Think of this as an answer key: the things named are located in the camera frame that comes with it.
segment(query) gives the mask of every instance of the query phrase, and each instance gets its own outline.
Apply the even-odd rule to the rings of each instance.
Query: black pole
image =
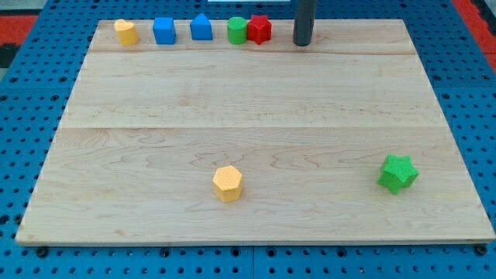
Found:
[[[317,12],[317,0],[298,0],[294,17],[293,43],[303,47],[312,41],[313,20]]]

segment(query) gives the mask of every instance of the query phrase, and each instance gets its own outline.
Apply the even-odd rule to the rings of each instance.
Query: blue pegboard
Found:
[[[0,277],[496,277],[496,246],[24,248],[13,237],[99,19],[294,16],[291,5],[50,0],[0,83]],[[321,0],[320,19],[403,19],[493,226],[496,77],[449,1]]]

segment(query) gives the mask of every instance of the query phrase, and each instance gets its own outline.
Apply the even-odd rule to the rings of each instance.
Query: toy block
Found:
[[[227,39],[234,45],[246,42],[246,19],[235,16],[227,22]]]
[[[193,40],[213,40],[212,24],[204,14],[199,14],[189,24]]]
[[[248,22],[248,40],[261,44],[272,37],[272,23],[267,15],[252,15]]]
[[[418,175],[419,171],[413,167],[410,156],[396,157],[389,154],[382,164],[377,183],[396,195],[401,188],[410,187]]]
[[[153,34],[157,44],[175,44],[176,29],[174,28],[174,19],[172,18],[155,18],[153,22]]]
[[[217,198],[223,202],[239,199],[243,190],[242,179],[242,174],[233,166],[218,168],[212,180]]]
[[[117,19],[114,23],[114,29],[117,32],[119,42],[123,46],[135,44],[140,40],[136,27],[132,22],[128,22],[124,19]]]

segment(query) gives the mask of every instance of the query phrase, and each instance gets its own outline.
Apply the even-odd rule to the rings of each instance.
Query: blue block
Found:
[[[176,42],[176,29],[174,19],[155,18],[153,22],[153,34],[157,44],[174,44]]]
[[[193,40],[212,40],[212,24],[204,14],[199,14],[189,26]]]

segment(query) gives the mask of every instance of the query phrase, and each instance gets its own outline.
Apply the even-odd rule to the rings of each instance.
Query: green star block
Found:
[[[377,183],[385,186],[396,195],[401,188],[408,188],[419,175],[419,171],[412,165],[410,156],[397,157],[387,155],[381,167],[381,177]]]

